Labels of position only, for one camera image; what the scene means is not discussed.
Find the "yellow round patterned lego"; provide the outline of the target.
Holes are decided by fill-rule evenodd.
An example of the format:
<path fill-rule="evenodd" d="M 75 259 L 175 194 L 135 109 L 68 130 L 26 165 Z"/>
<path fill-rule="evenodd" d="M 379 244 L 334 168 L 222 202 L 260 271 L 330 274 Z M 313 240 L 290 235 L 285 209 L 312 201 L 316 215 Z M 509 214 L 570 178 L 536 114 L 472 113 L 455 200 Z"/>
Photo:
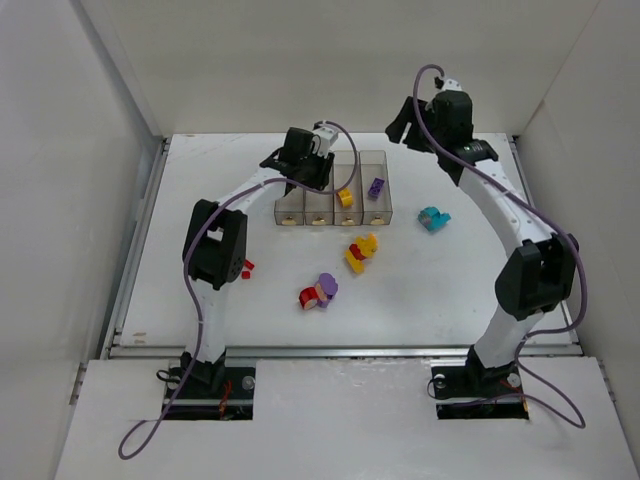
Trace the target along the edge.
<path fill-rule="evenodd" d="M 349 188 L 344 188 L 336 193 L 336 198 L 339 206 L 342 209 L 351 208 L 354 204 L 354 197 Z"/>

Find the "purple lego brick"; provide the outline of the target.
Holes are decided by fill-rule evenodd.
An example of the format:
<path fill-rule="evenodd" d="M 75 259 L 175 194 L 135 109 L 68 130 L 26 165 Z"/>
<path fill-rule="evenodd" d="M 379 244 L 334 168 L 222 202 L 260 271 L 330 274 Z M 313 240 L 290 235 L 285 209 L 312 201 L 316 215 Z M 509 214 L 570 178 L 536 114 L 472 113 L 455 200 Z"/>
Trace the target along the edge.
<path fill-rule="evenodd" d="M 377 200 L 384 189 L 386 181 L 382 178 L 375 177 L 369 186 L 367 197 L 372 200 Z"/>

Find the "teal lego block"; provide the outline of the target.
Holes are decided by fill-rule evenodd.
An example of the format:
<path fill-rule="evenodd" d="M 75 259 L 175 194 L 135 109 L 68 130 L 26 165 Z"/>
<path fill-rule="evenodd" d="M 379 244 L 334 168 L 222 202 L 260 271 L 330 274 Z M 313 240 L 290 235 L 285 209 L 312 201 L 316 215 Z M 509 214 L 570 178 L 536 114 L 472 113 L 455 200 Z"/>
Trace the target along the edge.
<path fill-rule="evenodd" d="M 429 206 L 419 212 L 417 220 L 427 231 L 433 233 L 446 226 L 451 220 L 451 216 L 434 206 Z"/>

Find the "yellow lego stack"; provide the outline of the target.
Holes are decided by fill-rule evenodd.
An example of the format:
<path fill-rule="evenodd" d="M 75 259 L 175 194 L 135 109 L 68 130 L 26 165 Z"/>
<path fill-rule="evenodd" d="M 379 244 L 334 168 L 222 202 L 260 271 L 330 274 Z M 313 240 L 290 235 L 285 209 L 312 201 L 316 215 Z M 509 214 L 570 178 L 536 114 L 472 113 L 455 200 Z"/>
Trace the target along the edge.
<path fill-rule="evenodd" d="M 355 274 L 365 271 L 365 262 L 374 257 L 378 250 L 378 240 L 373 233 L 357 236 L 344 253 L 347 265 Z"/>

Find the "red purple lego stack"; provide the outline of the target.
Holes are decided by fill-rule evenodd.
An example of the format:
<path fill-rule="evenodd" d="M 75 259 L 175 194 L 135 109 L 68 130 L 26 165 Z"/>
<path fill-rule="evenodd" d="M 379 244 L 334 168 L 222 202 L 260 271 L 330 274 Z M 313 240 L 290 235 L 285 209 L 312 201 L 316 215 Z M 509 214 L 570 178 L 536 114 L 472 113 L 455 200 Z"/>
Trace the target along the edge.
<path fill-rule="evenodd" d="M 326 309 L 338 293 L 339 285 L 330 273 L 321 273 L 313 286 L 303 289 L 298 297 L 303 310 Z"/>

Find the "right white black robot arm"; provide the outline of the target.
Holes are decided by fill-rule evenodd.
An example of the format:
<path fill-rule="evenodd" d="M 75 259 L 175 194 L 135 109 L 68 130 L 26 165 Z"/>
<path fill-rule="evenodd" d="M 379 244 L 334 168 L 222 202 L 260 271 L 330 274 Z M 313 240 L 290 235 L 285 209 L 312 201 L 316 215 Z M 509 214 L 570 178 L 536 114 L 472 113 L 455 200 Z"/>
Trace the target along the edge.
<path fill-rule="evenodd" d="M 436 155 L 438 166 L 480 209 L 507 256 L 494 284 L 493 318 L 469 348 L 464 365 L 433 368 L 435 397 L 511 393 L 515 388 L 508 381 L 518 375 L 516 360 L 527 334 L 569 296 L 577 243 L 528 210 L 497 152 L 474 138 L 467 93 L 442 90 L 429 102 L 409 96 L 385 133 L 393 143 Z"/>

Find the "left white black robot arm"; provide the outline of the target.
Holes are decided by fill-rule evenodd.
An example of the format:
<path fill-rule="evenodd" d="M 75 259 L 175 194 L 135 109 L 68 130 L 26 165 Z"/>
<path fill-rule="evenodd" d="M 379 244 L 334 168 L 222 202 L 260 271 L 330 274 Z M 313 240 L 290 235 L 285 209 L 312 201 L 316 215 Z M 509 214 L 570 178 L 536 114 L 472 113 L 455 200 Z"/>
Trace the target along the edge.
<path fill-rule="evenodd" d="M 240 187 L 216 201 L 194 205 L 183 248 L 183 275 L 194 301 L 197 334 L 191 353 L 182 355 L 185 385 L 206 396 L 225 377 L 224 319 L 212 294 L 235 281 L 246 260 L 249 217 L 298 187 L 322 191 L 329 184 L 338 130 L 318 123 L 311 131 L 290 128 L 284 144 L 263 160 Z"/>

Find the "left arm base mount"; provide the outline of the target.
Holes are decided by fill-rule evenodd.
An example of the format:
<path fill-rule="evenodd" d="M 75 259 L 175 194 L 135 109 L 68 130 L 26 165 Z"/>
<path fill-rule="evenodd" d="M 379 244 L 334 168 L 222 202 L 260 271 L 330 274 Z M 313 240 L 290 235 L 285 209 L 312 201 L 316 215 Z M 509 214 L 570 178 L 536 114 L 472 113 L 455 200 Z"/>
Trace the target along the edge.
<path fill-rule="evenodd" d="M 169 406 L 165 420 L 249 421 L 253 419 L 256 369 L 251 366 L 216 366 L 209 384 L 187 379 L 170 399 L 181 381 L 182 368 L 158 370 L 156 378 L 165 384 L 160 412 Z"/>

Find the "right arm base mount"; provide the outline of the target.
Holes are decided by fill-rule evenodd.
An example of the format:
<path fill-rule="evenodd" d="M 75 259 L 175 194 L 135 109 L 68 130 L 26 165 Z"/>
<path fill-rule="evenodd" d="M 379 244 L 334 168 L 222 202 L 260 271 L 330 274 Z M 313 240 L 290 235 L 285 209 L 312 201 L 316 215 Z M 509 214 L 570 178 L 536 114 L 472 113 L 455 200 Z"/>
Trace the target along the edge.
<path fill-rule="evenodd" d="M 461 365 L 433 365 L 428 386 L 439 420 L 529 419 L 516 363 L 487 368 L 473 347 Z"/>

